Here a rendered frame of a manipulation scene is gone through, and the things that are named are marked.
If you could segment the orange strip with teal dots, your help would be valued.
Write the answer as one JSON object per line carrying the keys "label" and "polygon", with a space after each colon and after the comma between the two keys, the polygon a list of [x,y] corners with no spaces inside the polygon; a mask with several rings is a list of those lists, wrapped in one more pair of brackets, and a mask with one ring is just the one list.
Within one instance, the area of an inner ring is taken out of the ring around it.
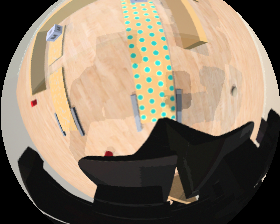
{"label": "orange strip with teal dots", "polygon": [[141,123],[175,118],[174,78],[164,36],[127,39]]}

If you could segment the pale yellow flat strip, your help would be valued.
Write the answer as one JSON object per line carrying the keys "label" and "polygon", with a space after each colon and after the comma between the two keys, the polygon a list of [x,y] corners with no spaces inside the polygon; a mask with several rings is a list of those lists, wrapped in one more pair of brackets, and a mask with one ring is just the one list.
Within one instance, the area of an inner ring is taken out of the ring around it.
{"label": "pale yellow flat strip", "polygon": [[72,117],[70,99],[67,97],[67,89],[65,84],[64,67],[60,71],[55,72],[49,78],[50,93],[52,101],[54,101],[54,108],[59,117],[60,126],[64,131],[79,131]]}

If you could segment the red cylinder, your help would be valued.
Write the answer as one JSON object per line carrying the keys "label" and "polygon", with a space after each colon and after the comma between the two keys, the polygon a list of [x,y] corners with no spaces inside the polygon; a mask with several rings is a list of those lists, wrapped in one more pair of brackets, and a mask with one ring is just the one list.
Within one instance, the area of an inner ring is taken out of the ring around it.
{"label": "red cylinder", "polygon": [[[105,156],[112,156],[112,152],[106,151],[106,152],[105,152]],[[104,156],[104,157],[105,157],[105,156]]]}
{"label": "red cylinder", "polygon": [[37,102],[36,102],[36,98],[35,98],[34,101],[31,101],[31,107],[35,107],[36,104],[37,104]]}

